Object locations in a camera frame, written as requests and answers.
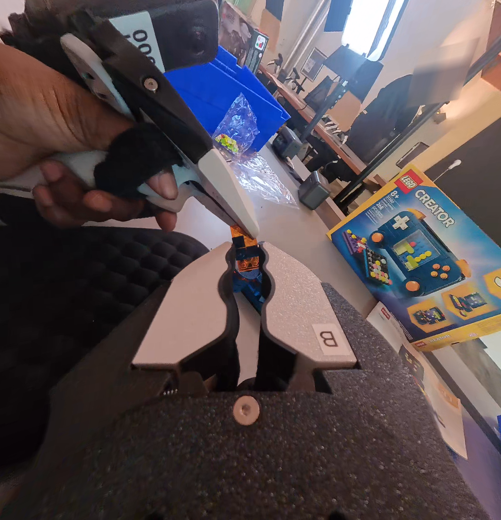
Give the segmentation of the black quilted cushion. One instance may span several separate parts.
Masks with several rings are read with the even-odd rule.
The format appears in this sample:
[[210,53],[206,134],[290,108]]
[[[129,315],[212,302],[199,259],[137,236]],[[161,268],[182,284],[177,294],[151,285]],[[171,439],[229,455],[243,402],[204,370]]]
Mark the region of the black quilted cushion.
[[0,227],[0,467],[39,449],[52,387],[208,250],[156,229]]

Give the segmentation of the empty clear plastic bag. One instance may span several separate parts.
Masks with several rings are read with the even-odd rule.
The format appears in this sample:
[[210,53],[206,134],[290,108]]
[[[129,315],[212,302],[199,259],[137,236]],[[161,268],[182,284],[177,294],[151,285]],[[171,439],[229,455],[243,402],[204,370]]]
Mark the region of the empty clear plastic bag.
[[242,155],[230,163],[241,186],[249,193],[268,202],[298,209],[291,191],[281,182],[267,160],[255,153]]

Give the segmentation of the white instruction booklet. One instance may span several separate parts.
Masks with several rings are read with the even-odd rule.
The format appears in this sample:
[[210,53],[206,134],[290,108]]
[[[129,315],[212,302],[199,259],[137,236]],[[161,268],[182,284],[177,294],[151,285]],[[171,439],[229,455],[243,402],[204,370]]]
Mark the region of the white instruction booklet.
[[387,340],[410,372],[431,407],[444,442],[458,456],[468,460],[460,399],[442,383],[424,355],[409,343],[402,326],[383,303],[377,303],[367,321]]

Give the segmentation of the white cotton swab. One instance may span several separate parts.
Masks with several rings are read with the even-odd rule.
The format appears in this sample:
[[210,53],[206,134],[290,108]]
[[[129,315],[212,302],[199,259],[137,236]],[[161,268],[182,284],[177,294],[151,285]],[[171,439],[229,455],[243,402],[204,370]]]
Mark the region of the white cotton swab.
[[462,163],[462,160],[455,160],[454,162],[452,162],[447,169],[445,169],[444,171],[442,171],[442,173],[440,173],[439,175],[436,176],[436,178],[434,179],[434,184],[437,183],[437,181],[442,177],[444,176],[446,173],[450,172],[451,170],[453,170],[454,168],[460,166]]

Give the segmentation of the colourful toy brick set box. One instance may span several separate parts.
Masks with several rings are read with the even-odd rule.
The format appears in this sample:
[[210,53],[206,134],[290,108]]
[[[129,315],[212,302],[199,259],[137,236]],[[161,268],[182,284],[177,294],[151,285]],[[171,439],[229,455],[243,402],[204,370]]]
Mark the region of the colourful toy brick set box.
[[501,248],[413,164],[327,236],[416,349],[501,331]]

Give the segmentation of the black partition panel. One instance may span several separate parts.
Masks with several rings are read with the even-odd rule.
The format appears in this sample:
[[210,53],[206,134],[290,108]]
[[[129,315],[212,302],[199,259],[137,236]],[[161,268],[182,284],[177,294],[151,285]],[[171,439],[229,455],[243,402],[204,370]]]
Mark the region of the black partition panel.
[[501,247],[501,117],[425,174],[434,181],[455,160],[436,185]]

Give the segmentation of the orange brick assembly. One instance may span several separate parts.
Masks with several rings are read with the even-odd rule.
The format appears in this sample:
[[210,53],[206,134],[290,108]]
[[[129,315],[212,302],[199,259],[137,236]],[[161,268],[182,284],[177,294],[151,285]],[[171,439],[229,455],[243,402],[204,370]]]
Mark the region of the orange brick assembly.
[[230,226],[235,249],[236,268],[240,272],[259,268],[260,247],[258,241],[243,233],[239,226]]

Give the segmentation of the studio light panel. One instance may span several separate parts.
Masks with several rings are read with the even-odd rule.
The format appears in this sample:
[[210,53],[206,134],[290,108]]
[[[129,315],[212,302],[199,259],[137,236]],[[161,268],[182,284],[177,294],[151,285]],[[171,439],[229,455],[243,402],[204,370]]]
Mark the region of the studio light panel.
[[341,44],[371,62],[382,59],[408,1],[352,1]]

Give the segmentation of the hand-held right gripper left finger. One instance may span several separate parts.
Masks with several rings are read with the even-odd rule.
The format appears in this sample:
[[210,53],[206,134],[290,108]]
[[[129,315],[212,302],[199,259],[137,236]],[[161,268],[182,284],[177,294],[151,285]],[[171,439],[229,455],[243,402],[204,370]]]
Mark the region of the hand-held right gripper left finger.
[[235,252],[224,242],[172,280],[132,364],[141,369],[221,369],[239,332]]

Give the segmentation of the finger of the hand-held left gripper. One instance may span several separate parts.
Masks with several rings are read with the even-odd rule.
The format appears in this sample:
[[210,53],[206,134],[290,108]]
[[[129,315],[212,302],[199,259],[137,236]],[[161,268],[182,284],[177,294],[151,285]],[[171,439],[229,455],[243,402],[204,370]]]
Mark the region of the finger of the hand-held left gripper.
[[256,239],[260,229],[254,205],[220,151],[209,150],[197,167],[205,180],[204,189],[231,219],[231,225],[238,225],[248,237]]

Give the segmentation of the person's left hand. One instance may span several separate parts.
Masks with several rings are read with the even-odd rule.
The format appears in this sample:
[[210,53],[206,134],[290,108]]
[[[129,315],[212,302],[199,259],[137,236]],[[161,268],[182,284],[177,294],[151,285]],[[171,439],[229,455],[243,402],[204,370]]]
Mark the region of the person's left hand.
[[58,228],[77,228],[87,222],[127,222],[143,216],[142,199],[122,199],[88,190],[64,164],[51,160],[56,153],[108,151],[112,144],[130,141],[129,166],[154,172],[148,185],[162,198],[178,195],[172,170],[150,166],[156,144],[149,126],[135,126],[59,72],[35,58],[0,43],[0,182],[15,179],[39,166],[45,184],[32,196],[41,219]]

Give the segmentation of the dark toy set box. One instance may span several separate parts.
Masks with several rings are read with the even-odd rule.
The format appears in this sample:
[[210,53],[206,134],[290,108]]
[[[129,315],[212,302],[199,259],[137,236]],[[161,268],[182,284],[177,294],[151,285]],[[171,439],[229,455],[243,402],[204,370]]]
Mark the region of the dark toy set box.
[[228,1],[220,4],[219,45],[236,58],[240,67],[257,74],[268,44],[268,36]]

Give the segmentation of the black light stand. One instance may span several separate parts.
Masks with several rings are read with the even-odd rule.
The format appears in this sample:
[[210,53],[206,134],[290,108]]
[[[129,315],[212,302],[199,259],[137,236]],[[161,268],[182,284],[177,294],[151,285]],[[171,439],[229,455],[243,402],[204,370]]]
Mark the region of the black light stand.
[[338,82],[335,89],[333,89],[324,102],[320,106],[319,110],[312,117],[310,123],[305,127],[299,139],[301,143],[306,142],[307,137],[312,133],[312,130],[318,125],[322,117],[338,102],[340,98],[347,92],[349,82],[347,80],[341,80]]

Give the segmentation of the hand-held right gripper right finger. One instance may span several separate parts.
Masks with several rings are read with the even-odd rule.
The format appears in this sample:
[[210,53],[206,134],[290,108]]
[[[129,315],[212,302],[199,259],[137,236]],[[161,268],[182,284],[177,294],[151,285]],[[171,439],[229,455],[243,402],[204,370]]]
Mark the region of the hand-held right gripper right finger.
[[265,335],[293,355],[293,369],[355,367],[357,358],[321,280],[270,242],[261,251],[264,281],[271,287],[261,314]]

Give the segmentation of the dark grey cube device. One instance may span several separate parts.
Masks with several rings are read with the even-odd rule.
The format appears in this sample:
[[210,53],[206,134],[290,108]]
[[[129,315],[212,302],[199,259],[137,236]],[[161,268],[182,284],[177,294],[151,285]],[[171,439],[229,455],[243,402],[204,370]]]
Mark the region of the dark grey cube device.
[[274,153],[281,159],[293,159],[301,150],[302,142],[287,126],[281,127],[272,142]]
[[298,189],[300,203],[312,211],[316,210],[329,196],[328,181],[318,171],[311,172]]

